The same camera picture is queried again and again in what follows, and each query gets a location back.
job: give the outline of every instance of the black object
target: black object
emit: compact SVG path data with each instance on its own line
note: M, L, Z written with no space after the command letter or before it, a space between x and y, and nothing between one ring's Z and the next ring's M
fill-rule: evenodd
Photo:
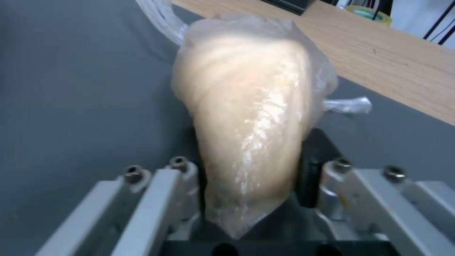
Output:
M438 42L438 45L442 45L447 39L449 39L449 37L454 33L454 31L455 25L449 30L449 32L447 32L447 34L444 37L442 37L442 39Z
M320 241L297 242L192 242L165 241L160 256L244 256L244 255L289 255L289 256L398 256L399 254L385 241Z
M441 21L447 16L447 14L452 10L452 8L455 6L455 0L452 1L452 3L447 7L447 9L445 9L445 11L442 13L442 15L439 17L439 19L433 24L433 26L430 28L430 30L428 30L428 32L426 33L426 35L424 36L424 39L427 39L431 33L433 33L433 31L436 29L436 27L439 26L439 23L441 23Z
M455 18L452 19L452 21L443 29L441 30L438 34L436 34L433 38L430 39L430 42L432 42L434 39L436 39L440 34L444 33L452 24L455 22Z
M314 208L318 200L319 180L325 162L342 157L338 149L320 129L313 129L302 142L295 193L298 202L306 208Z
M394 0L381 0L381 4L378 6L380 12L383 12L390 16L392 13L392 5L394 4Z
M301 15L314 0L262 0L283 10Z

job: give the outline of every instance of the wooden tabletop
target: wooden tabletop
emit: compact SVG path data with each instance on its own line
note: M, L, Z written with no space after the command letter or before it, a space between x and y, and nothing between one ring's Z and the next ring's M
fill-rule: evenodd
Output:
M206 18L248 12L293 20L339 75L455 125L455 51L316 1L302 16L260 0L172 0Z

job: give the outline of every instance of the screw head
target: screw head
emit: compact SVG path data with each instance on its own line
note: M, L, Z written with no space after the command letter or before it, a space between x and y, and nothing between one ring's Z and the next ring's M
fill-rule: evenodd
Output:
M352 169L352 164L346 158L341 157L334 160L334 169L344 174Z
M128 166L125 170L125 181L129 184L134 184L142 179L142 167L140 165Z
M383 170L384 177L393 183L401 183L406 178L404 170L398 166L387 165Z
M176 156L169 161L169 165L172 169L186 172L188 168L188 159L183 156Z

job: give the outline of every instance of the black cable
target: black cable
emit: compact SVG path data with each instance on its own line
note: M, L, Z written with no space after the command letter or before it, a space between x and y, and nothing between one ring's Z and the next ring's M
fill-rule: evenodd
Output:
M432 42L434 39L436 39L440 34L442 34L444 31L446 31L450 25L452 25L452 23L454 23L455 21L455 18L447 25L447 27L445 27L443 30L441 30L441 32L439 32L437 35L435 35L431 40L430 42Z
M442 37L441 41L438 42L438 45L442 45L449 37L455 32L455 26L453 26L447 34Z
M433 31L439 26L439 23L447 16L447 14L452 10L452 8L455 5L455 0L452 1L452 3L447 7L447 9L442 13L441 17L433 24L433 26L428 30L426 35L424 36L424 39L427 39Z
M376 11L374 11L374 15L373 15L373 18L371 20L375 20L376 19L376 16L378 16L379 10L382 8L382 4L383 3L384 3L384 0L379 1L378 8L376 9Z

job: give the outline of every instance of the clear plastic bag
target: clear plastic bag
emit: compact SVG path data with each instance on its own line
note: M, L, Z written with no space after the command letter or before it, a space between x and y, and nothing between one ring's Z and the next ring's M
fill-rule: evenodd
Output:
M193 116L206 218L239 238L289 197L301 141L329 106L335 69L291 21L225 14L188 28L168 0L137 1L181 45L172 87Z

